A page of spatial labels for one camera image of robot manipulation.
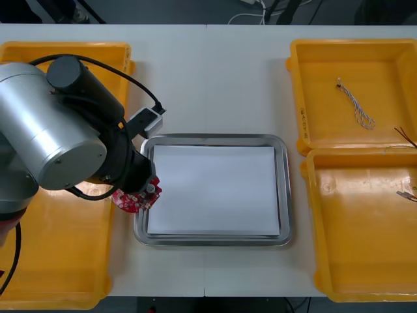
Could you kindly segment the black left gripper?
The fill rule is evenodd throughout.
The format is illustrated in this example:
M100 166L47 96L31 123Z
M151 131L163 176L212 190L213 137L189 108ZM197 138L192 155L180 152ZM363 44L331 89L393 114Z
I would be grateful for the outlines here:
M125 192L140 193L153 178L153 164L136 150L132 140L129 143L127 170L125 174Z

